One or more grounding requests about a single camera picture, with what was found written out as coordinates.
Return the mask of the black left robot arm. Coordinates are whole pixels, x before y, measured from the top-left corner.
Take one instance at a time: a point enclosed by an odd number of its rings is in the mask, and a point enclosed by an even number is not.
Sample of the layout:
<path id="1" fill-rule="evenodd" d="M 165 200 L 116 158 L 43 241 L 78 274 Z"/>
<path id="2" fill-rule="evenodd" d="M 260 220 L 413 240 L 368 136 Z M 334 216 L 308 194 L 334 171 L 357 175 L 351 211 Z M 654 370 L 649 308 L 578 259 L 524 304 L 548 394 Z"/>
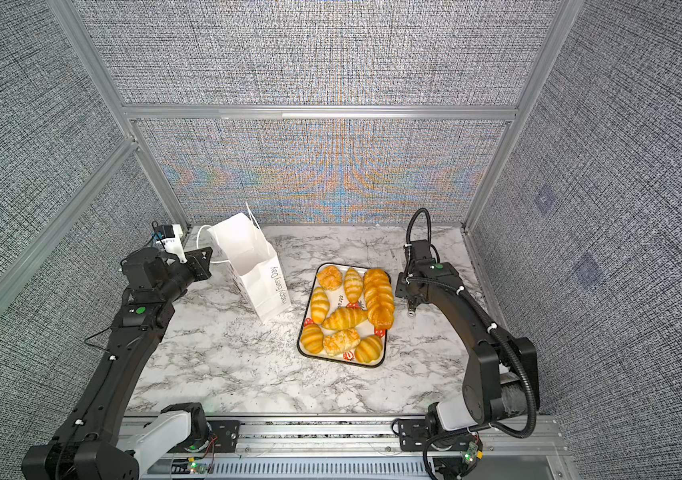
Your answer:
<path id="1" fill-rule="evenodd" d="M 189 286 L 211 276 L 212 250 L 177 255 L 152 247 L 121 262 L 128 280 L 83 394 L 53 437 L 29 448 L 21 471 L 27 479 L 138 479 L 174 448 L 199 452 L 211 439 L 198 402 L 173 404 L 124 444 L 122 420 L 137 381 L 162 341 L 174 302 Z"/>

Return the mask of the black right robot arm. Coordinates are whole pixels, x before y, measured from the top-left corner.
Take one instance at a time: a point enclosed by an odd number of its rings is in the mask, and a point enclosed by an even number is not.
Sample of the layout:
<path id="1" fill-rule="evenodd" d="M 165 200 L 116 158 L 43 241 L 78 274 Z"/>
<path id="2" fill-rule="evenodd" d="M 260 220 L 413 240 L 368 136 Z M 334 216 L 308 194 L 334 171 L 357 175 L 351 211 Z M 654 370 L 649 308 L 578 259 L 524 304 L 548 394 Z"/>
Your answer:
<path id="1" fill-rule="evenodd" d="M 530 437 L 540 404 L 537 351 L 493 320 L 469 293 L 455 267 L 439 261 L 427 240 L 408 240 L 404 270 L 395 296 L 414 315 L 421 305 L 436 307 L 459 336 L 468 362 L 460 392 L 437 402 L 428 414 L 432 431 L 496 429 L 514 438 Z"/>

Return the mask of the white printed paper bag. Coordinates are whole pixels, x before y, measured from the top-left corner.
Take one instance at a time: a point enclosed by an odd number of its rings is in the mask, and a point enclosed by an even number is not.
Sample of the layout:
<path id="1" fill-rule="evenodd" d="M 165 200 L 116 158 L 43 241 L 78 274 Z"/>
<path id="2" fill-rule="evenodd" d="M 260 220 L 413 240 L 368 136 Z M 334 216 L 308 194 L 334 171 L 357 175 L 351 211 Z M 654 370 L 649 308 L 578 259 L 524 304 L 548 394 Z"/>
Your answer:
<path id="1" fill-rule="evenodd" d="M 226 264 L 232 278 L 262 321 L 269 321 L 291 307 L 291 300 L 278 255 L 266 239 L 249 205 L 245 213 L 215 225 L 202 225 L 195 234 L 195 247 L 202 234 L 222 254 L 212 264 Z"/>

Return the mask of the long braided fake bread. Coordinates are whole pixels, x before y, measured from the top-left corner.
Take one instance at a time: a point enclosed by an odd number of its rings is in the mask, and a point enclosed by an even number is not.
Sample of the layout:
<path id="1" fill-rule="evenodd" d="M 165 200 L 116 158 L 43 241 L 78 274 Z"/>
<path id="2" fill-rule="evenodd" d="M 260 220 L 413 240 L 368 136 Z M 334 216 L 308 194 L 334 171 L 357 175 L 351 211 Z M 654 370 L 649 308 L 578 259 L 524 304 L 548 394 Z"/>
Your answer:
<path id="1" fill-rule="evenodd" d="M 363 277 L 364 303 L 368 320 L 379 330 L 394 324 L 394 294 L 388 275 L 382 269 L 370 269 Z"/>

